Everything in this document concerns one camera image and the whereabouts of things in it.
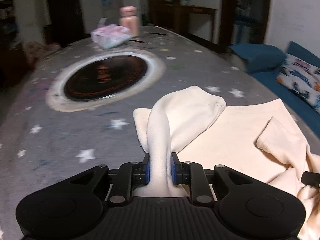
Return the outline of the water dispenser with blue bottle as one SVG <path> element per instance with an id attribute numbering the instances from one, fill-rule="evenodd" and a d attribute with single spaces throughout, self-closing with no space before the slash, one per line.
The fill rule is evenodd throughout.
<path id="1" fill-rule="evenodd" d="M 104 25 L 105 22 L 110 18 L 112 12 L 113 2 L 112 0 L 101 0 L 101 19 L 100 25 Z"/>

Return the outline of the round black induction cooktop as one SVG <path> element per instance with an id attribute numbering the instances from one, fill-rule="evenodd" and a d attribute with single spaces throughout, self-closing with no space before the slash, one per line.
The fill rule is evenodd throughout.
<path id="1" fill-rule="evenodd" d="M 46 103 L 61 112 L 95 109 L 146 90 L 166 68 L 159 57 L 145 50 L 94 55 L 64 68 L 49 88 Z"/>

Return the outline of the pink tissue pack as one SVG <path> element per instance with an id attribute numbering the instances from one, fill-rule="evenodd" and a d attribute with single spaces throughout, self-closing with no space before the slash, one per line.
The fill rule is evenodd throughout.
<path id="1" fill-rule="evenodd" d="M 116 24 L 103 25 L 91 32 L 92 41 L 104 50 L 117 47 L 131 38 L 129 28 Z"/>

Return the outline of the butterfly print pillow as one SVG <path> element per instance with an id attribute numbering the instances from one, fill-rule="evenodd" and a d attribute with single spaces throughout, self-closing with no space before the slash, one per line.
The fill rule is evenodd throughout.
<path id="1" fill-rule="evenodd" d="M 276 81 L 306 101 L 319 113 L 319 68 L 286 54 Z"/>

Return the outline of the dark wooden side table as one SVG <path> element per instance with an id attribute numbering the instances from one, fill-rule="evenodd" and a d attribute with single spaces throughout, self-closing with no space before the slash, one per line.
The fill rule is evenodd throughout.
<path id="1" fill-rule="evenodd" d="M 210 22 L 209 42 L 213 43 L 216 11 L 214 8 L 195 5 L 152 4 L 150 6 L 150 22 L 178 35 L 188 37 L 195 36 L 190 32 L 191 22 L 195 22 L 195 18 L 206 16 Z"/>

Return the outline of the pink thermos bottle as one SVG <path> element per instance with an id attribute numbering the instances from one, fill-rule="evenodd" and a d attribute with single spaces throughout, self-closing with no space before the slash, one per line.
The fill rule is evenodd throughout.
<path id="1" fill-rule="evenodd" d="M 120 8 L 121 18 L 119 23 L 121 26 L 128 28 L 133 37 L 139 36 L 139 17 L 137 16 L 137 8 L 126 6 Z"/>

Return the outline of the blue sofa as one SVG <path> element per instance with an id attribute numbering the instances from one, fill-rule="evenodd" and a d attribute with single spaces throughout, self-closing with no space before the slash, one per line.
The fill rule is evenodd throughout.
<path id="1" fill-rule="evenodd" d="M 319 114 L 295 93 L 276 81 L 286 56 L 275 46 L 240 43 L 228 48 L 232 64 L 240 67 L 286 103 L 319 136 Z"/>

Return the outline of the cream white sweatshirt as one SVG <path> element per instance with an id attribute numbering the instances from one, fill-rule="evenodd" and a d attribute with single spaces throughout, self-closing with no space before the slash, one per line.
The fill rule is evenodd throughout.
<path id="1" fill-rule="evenodd" d="M 319 172 L 319 156 L 279 99 L 227 106 L 197 86 L 173 92 L 152 108 L 133 113 L 143 150 L 150 156 L 150 181 L 137 197 L 185 197 L 172 182 L 170 156 L 212 169 L 226 165 L 296 196 L 306 209 L 300 239 L 319 239 L 319 191 L 305 186 L 305 171 Z"/>

